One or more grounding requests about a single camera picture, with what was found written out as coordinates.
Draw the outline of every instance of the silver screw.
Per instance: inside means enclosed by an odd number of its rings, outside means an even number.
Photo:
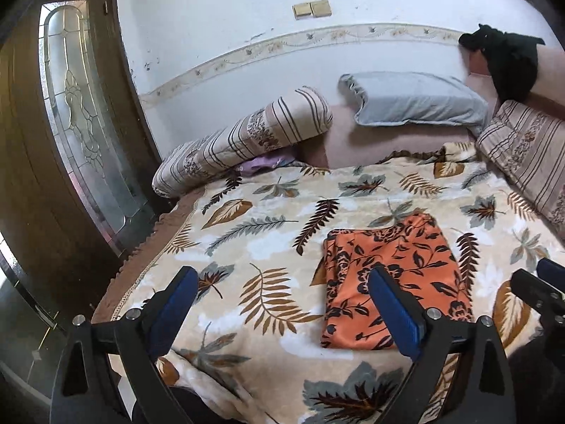
[[[125,313],[125,318],[128,320],[135,320],[141,315],[141,309],[138,307],[132,307],[128,312]]]
[[[485,327],[492,327],[494,325],[493,320],[488,316],[481,316],[478,318]]]
[[[87,318],[84,317],[83,314],[78,314],[78,316],[75,316],[75,318],[72,320],[72,324],[75,327],[80,327],[80,325],[82,325],[86,321],[87,321]]]
[[[428,315],[428,317],[429,317],[431,320],[440,319],[441,316],[443,315],[443,314],[441,314],[441,311],[440,311],[438,308],[436,308],[436,307],[431,307],[431,308],[429,308],[429,309],[426,311],[426,314]]]

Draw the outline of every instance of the floral wallpaper border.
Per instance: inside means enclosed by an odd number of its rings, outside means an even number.
[[[376,41],[426,41],[457,45],[460,36],[461,32],[455,30],[409,24],[358,24],[305,30],[260,41],[216,57],[162,84],[153,92],[141,94],[139,100],[144,109],[152,108],[222,73],[302,49]]]

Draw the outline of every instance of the light switch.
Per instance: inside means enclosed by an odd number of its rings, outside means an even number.
[[[310,3],[314,17],[327,17],[332,15],[332,8],[328,0],[312,1]]]
[[[299,17],[309,16],[312,14],[312,8],[310,7],[310,3],[299,3],[292,6],[292,10],[295,12],[295,17],[298,19]]]

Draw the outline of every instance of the purple fabric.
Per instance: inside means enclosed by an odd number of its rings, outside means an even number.
[[[264,155],[245,161],[236,167],[244,177],[250,177],[263,169],[275,169],[290,164],[296,159],[293,147],[274,150]]]

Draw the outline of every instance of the folded orange cloth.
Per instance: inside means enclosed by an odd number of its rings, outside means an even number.
[[[384,349],[391,334],[369,297],[367,278],[385,268],[424,308],[457,320],[472,320],[469,282],[461,276],[435,219],[416,212],[383,229],[334,229],[324,241],[326,327],[324,348]]]

